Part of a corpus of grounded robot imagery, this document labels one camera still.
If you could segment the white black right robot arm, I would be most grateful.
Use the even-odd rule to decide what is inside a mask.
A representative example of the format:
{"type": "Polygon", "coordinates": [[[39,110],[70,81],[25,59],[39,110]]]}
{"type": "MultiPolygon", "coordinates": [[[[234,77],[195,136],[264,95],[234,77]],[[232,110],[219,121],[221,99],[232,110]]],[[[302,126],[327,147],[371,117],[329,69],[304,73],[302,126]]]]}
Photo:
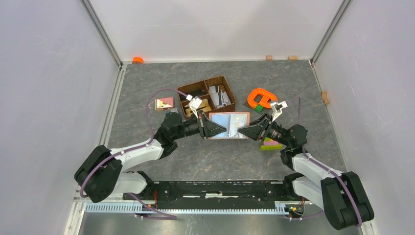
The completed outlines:
{"type": "Polygon", "coordinates": [[[300,196],[309,200],[324,212],[336,230],[361,226],[374,219],[374,210],[359,176],[353,171],[328,167],[307,152],[304,146],[308,131],[302,125],[286,129],[264,114],[238,132],[255,141],[270,138],[285,146],[280,152],[282,163],[294,171],[284,177],[282,192],[287,199],[300,196]]]}

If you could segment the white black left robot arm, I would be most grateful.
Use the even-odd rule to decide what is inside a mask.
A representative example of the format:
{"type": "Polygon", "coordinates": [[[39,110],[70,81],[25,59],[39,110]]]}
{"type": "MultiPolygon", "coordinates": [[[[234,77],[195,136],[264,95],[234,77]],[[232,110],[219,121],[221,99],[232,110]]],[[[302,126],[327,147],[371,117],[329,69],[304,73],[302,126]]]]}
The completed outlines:
{"type": "Polygon", "coordinates": [[[113,149],[97,146],[74,175],[81,187],[80,196],[94,203],[114,193],[134,193],[149,199],[154,193],[153,185],[143,173],[129,173],[129,169],[169,156],[178,147],[177,139],[193,135],[208,139],[226,130],[202,111],[196,119],[187,121],[182,121],[178,113],[168,113],[157,132],[142,143],[113,149]]]}

